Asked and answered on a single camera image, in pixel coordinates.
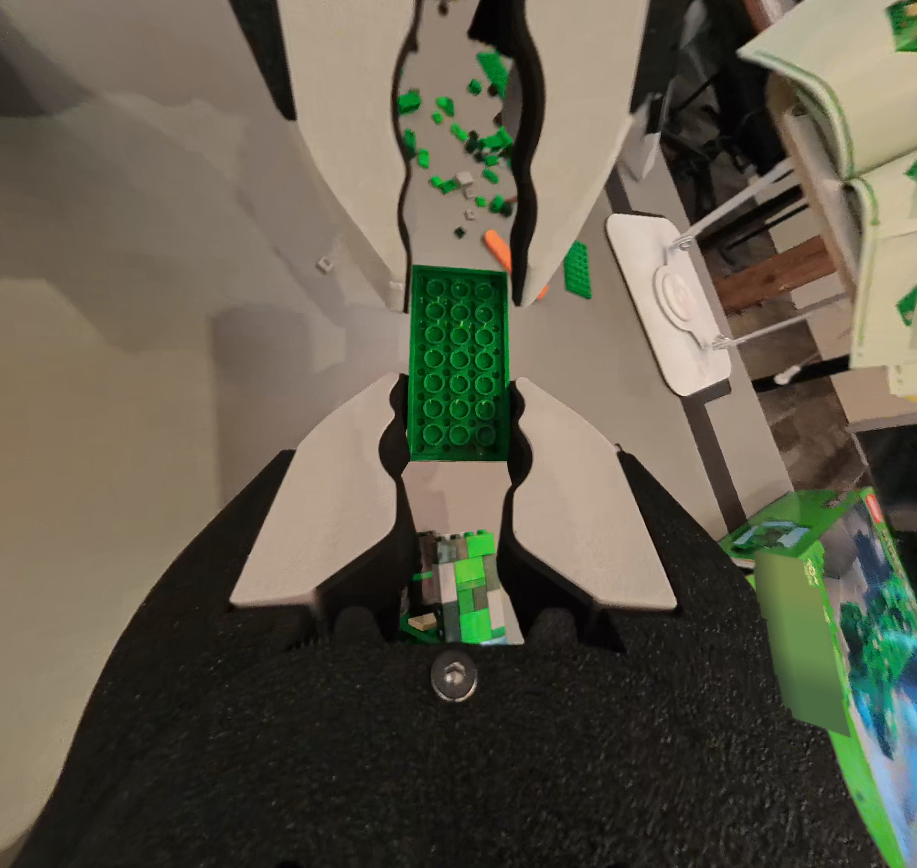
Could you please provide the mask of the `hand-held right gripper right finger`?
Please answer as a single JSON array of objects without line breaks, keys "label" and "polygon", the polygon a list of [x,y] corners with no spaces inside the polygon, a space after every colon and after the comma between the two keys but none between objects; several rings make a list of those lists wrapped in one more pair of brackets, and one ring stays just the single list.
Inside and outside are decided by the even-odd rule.
[{"label": "hand-held right gripper right finger", "polygon": [[617,445],[527,378],[515,398],[498,560],[604,608],[672,611],[677,599]]}]

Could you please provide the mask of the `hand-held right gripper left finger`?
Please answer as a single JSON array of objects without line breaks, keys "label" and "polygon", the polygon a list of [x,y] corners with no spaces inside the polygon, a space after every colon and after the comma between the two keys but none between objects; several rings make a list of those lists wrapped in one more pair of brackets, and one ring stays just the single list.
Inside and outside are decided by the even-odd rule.
[{"label": "hand-held right gripper left finger", "polygon": [[233,606],[397,610],[410,575],[406,392],[406,375],[387,373],[304,437],[232,590]]}]

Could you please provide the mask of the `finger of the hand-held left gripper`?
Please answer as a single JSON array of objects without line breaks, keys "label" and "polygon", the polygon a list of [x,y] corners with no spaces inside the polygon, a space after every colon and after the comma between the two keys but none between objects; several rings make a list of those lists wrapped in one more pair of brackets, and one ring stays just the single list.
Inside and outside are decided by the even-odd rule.
[{"label": "finger of the hand-held left gripper", "polygon": [[384,306],[405,310],[409,169],[395,92],[417,0],[276,0],[296,126],[350,253]]},{"label": "finger of the hand-held left gripper", "polygon": [[590,214],[632,124],[650,0],[480,0],[521,87],[512,299],[531,305]]}]

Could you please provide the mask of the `hollow green lego block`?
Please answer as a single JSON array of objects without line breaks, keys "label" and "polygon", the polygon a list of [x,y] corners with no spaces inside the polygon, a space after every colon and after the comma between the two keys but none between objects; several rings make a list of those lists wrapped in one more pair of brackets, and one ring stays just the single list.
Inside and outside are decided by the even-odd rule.
[{"label": "hollow green lego block", "polygon": [[403,590],[397,638],[406,645],[522,645],[489,530],[422,531]]}]

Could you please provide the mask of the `green lego plate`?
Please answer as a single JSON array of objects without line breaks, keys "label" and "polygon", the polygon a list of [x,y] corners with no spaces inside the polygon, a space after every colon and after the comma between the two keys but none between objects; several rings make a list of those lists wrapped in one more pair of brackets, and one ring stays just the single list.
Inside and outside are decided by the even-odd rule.
[{"label": "green lego plate", "polygon": [[415,265],[407,443],[413,461],[505,462],[510,437],[508,279]]},{"label": "green lego plate", "polygon": [[564,286],[567,292],[584,300],[592,298],[589,249],[575,240],[563,260]]}]

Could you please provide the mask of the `pile of loose lego bricks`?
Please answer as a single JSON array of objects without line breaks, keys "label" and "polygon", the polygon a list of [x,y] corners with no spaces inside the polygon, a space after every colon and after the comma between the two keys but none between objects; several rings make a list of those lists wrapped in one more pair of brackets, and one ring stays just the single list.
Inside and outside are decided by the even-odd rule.
[{"label": "pile of loose lego bricks", "polygon": [[513,130],[503,120],[512,61],[491,48],[408,55],[396,117],[411,157],[407,221],[426,240],[468,240],[516,210]]}]

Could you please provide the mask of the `lego instruction booklet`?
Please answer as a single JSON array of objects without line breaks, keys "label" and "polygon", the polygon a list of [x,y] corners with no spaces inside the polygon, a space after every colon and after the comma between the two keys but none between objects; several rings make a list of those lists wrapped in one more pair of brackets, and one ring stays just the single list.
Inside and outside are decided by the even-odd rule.
[{"label": "lego instruction booklet", "polygon": [[737,55],[793,89],[852,201],[851,365],[915,402],[915,0],[804,0]]}]

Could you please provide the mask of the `green lego set box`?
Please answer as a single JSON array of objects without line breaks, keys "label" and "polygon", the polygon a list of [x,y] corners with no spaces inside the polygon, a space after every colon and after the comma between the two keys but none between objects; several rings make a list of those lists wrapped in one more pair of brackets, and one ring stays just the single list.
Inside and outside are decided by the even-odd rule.
[{"label": "green lego set box", "polygon": [[888,865],[915,866],[915,591],[874,489],[789,492],[720,546],[757,593],[784,705],[828,731]]}]

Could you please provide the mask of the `orange brick separator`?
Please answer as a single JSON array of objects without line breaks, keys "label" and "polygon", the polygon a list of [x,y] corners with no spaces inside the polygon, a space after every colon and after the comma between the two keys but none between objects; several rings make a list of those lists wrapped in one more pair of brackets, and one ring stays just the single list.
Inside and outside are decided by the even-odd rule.
[{"label": "orange brick separator", "polygon": [[489,253],[505,271],[508,278],[509,293],[512,294],[512,253],[510,244],[492,229],[484,232],[482,241]]}]

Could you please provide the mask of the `white book stand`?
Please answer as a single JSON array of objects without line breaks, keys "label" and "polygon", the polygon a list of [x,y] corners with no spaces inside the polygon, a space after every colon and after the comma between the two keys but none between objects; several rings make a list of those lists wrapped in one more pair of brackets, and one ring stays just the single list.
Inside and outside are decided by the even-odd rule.
[{"label": "white book stand", "polygon": [[734,338],[720,329],[693,264],[691,248],[703,232],[791,171],[789,159],[779,162],[684,232],[659,216],[614,213],[606,221],[607,238],[659,369],[680,397],[726,381],[731,373],[728,349],[800,323],[842,301],[842,294],[833,294],[788,320]]}]

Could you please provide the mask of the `wooden pillar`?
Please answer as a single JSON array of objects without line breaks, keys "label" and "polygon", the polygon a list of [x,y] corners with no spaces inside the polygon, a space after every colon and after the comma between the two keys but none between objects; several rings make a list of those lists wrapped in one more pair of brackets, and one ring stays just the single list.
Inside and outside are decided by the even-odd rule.
[{"label": "wooden pillar", "polygon": [[743,312],[835,272],[831,254],[819,235],[729,276],[714,288],[726,315]]}]

